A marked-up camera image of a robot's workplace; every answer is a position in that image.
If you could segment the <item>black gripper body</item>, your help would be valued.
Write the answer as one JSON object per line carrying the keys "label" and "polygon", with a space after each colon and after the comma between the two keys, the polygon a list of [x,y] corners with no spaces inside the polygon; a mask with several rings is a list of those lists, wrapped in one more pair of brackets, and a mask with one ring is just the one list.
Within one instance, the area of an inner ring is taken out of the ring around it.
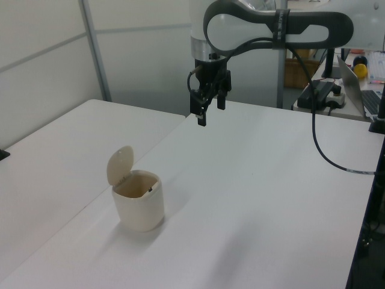
{"label": "black gripper body", "polygon": [[228,91],[227,58],[215,61],[195,60],[200,91]]}

